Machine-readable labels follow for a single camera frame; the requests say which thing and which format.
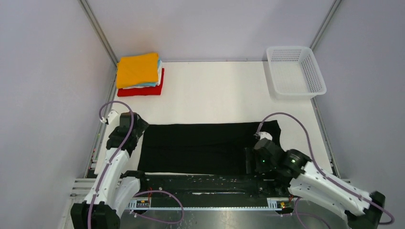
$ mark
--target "black garment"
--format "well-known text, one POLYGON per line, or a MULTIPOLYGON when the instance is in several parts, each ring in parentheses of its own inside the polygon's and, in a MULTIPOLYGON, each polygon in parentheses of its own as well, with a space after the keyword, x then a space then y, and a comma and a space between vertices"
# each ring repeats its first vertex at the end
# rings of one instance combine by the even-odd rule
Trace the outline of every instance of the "black garment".
MULTIPOLYGON (((145 131, 138 170, 191 174, 246 174, 246 147, 253 147, 259 122, 150 125, 145 131)), ((280 145, 277 121, 261 131, 280 145)))

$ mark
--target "stack of folded clothes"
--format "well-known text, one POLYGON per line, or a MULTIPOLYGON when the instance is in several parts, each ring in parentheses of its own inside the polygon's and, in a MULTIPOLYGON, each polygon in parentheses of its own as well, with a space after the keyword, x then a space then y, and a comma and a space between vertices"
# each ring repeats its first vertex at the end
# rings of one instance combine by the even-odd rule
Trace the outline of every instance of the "stack of folded clothes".
POLYGON ((163 74, 157 53, 122 57, 117 70, 117 96, 160 95, 163 74))

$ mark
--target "gray wall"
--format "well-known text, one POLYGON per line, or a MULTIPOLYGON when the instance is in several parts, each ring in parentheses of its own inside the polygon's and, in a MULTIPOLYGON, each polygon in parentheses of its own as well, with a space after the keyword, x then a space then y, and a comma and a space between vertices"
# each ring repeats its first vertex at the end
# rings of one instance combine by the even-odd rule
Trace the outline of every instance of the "gray wall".
POLYGON ((0 228, 55 229, 114 68, 75 0, 2 0, 0 53, 0 228))
POLYGON ((386 195, 404 228, 405 4, 345 0, 315 50, 328 92, 318 97, 344 177, 386 195))
POLYGON ((309 46, 333 0, 89 0, 117 57, 267 60, 272 45, 309 46))

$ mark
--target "white table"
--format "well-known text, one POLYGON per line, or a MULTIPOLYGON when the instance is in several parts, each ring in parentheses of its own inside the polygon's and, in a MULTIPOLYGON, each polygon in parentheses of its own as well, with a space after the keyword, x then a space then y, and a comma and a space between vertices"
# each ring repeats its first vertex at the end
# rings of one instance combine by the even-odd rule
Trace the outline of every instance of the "white table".
MULTIPOLYGON (((266 80, 267 62, 166 62, 163 63, 164 83, 160 96, 117 97, 150 124, 204 124, 262 121, 270 113, 286 112, 307 128, 316 161, 332 172, 317 119, 310 100, 280 101, 270 96, 266 80)), ((114 104, 118 113, 125 106, 114 104)), ((291 118, 278 115, 280 143, 284 150, 297 149, 309 155, 304 131, 291 118)), ((103 136, 95 173, 105 159, 108 135, 118 125, 111 123, 103 136)), ((141 140, 127 166, 136 170, 141 140)))

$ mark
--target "white plastic basket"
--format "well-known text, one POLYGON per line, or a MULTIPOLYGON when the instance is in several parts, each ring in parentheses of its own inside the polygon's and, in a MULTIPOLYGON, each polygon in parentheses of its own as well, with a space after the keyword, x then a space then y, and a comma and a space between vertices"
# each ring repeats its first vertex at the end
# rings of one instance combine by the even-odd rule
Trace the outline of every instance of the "white plastic basket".
POLYGON ((326 93, 325 82, 310 48, 274 46, 266 52, 277 99, 310 99, 326 93))

